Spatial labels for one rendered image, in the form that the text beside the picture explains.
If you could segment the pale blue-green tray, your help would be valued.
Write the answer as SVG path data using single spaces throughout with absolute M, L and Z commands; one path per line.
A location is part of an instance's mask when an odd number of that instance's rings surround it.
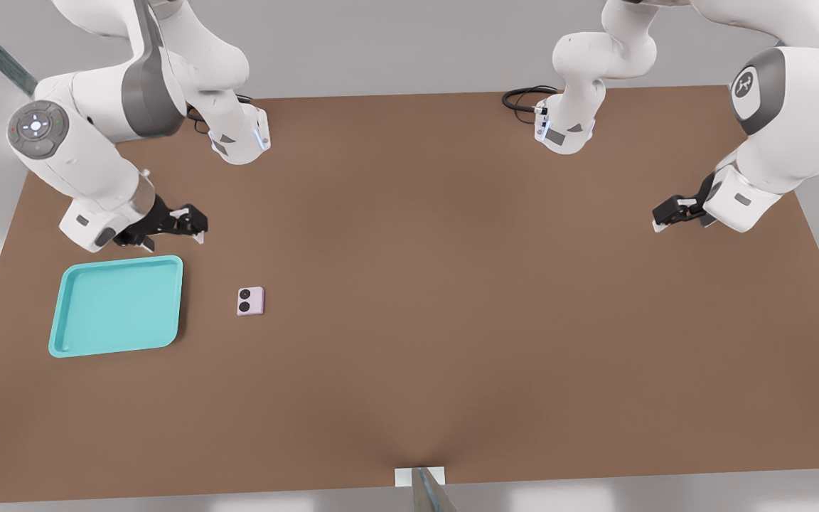
M 184 262 L 175 255 L 65 270 L 48 352 L 55 358 L 169 346 L 178 336 Z

